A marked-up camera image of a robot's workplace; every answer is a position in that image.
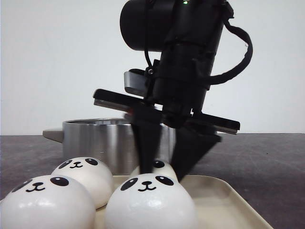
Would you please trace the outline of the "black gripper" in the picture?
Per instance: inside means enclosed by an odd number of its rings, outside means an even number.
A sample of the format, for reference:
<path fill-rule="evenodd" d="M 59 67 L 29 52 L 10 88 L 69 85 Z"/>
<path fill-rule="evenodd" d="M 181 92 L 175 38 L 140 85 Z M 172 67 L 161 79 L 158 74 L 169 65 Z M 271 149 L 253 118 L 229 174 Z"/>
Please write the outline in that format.
<path fill-rule="evenodd" d="M 130 122 L 137 148 L 140 173 L 151 173 L 153 160 L 160 143 L 161 119 L 170 127 L 179 128 L 187 119 L 195 123 L 212 125 L 217 131 L 236 134 L 238 121 L 202 113 L 215 50 L 205 52 L 193 45 L 170 45 L 164 49 L 160 60 L 147 68 L 145 97 L 123 95 L 104 89 L 94 92 L 95 105 L 125 112 L 131 111 Z M 141 105 L 160 104 L 162 111 Z M 176 143 L 171 159 L 178 181 L 186 176 L 196 163 L 221 137 L 212 126 L 185 126 L 176 129 Z"/>

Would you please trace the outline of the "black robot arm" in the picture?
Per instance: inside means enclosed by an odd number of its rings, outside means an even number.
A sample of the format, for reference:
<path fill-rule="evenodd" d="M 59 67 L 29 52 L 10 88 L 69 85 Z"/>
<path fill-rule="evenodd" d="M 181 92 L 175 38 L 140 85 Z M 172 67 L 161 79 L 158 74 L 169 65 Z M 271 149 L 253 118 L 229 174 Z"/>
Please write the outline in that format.
<path fill-rule="evenodd" d="M 218 131 L 235 134 L 240 123 L 202 113 L 206 92 L 225 83 L 249 64 L 249 35 L 230 25 L 234 11 L 225 0 L 130 0 L 120 16 L 127 45 L 159 60 L 145 70 L 125 74 L 126 94 L 95 91 L 98 106 L 121 110 L 132 125 L 140 172 L 152 171 L 161 138 L 161 124 L 176 130 L 171 166 L 179 180 L 218 142 Z M 248 44 L 244 59 L 233 69 L 212 75 L 222 29 Z"/>

